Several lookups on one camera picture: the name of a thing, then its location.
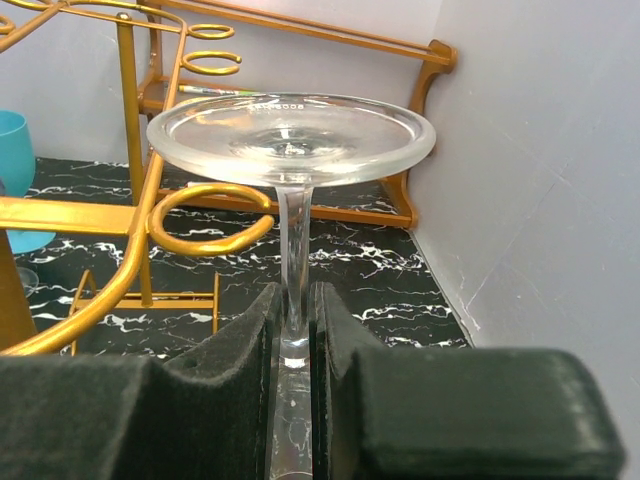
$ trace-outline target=wine glass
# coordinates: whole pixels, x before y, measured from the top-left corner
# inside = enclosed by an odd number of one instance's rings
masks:
[[[36,170],[27,120],[19,113],[0,110],[0,195],[23,197],[28,191]],[[9,244],[14,255],[28,253],[47,245],[54,232],[8,230]],[[18,267],[25,295],[38,286],[33,270]]]
[[[186,171],[276,188],[285,316],[278,372],[278,386],[283,388],[276,397],[279,418],[274,421],[271,475],[310,478],[311,441],[301,451],[290,438],[292,418],[308,422],[311,430],[310,392],[297,389],[296,402],[288,402],[287,393],[292,392],[283,390],[306,385],[310,374],[307,303],[313,189],[404,171],[427,156],[435,144],[435,130],[422,116],[382,102],[269,93],[178,105],[149,123],[147,137],[160,155]]]

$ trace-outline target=rack leg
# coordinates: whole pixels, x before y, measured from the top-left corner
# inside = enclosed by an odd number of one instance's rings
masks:
[[[0,229],[0,350],[36,335],[7,232]]]
[[[118,13],[118,20],[130,21],[127,13]],[[120,75],[122,78],[122,100],[124,102],[124,122],[127,132],[127,153],[129,156],[129,175],[133,204],[138,205],[144,184],[144,167],[142,165],[142,142],[140,139],[140,116],[138,110],[138,81],[136,79],[135,44],[133,26],[129,23],[117,22],[118,52],[120,56]],[[149,246],[142,251],[140,264],[140,293],[142,305],[153,305],[151,289],[151,265]]]

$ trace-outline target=curved gold hook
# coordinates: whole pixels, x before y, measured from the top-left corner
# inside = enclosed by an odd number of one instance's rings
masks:
[[[8,17],[0,15],[0,35],[7,35],[16,28],[16,24],[13,23]]]
[[[217,30],[217,33],[204,33],[202,30]],[[233,37],[236,31],[227,25],[215,25],[212,23],[200,23],[189,27],[189,36],[201,40],[222,40]]]
[[[199,67],[191,63],[193,60],[199,58],[226,58],[236,63],[242,63],[242,57],[230,52],[191,52],[182,57],[182,66],[193,73],[199,73],[201,75],[231,75],[240,70],[240,67],[224,67],[224,68],[208,68]]]
[[[246,230],[219,240],[207,242],[189,242],[179,240],[169,235],[162,223],[169,210],[184,203],[186,200],[204,195],[224,194],[235,197],[246,198],[258,204],[262,208],[269,208],[271,200],[264,193],[254,190],[244,185],[234,185],[231,183],[211,183],[208,185],[196,185],[194,187],[178,190],[166,196],[151,211],[147,218],[147,230],[149,235],[160,246],[169,251],[189,256],[213,256],[233,253],[237,250],[251,245],[262,238],[273,227],[273,217],[265,215]]]

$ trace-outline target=clear glass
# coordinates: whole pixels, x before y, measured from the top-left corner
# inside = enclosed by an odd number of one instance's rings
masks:
[[[386,103],[270,93],[179,105],[155,117],[147,137],[167,161],[189,172],[276,188],[285,318],[269,478],[310,478],[310,441],[298,437],[311,428],[306,385],[313,188],[366,182],[411,168],[433,148],[435,130],[422,116]]]
[[[323,187],[383,178],[422,160],[431,124],[404,108],[351,97],[208,98],[153,119],[149,142],[189,172],[245,185]]]

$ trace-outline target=glass stem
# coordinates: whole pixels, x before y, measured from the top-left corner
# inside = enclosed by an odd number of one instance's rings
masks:
[[[309,224],[312,187],[276,189],[280,205],[280,253],[285,319],[280,356],[309,356]]]

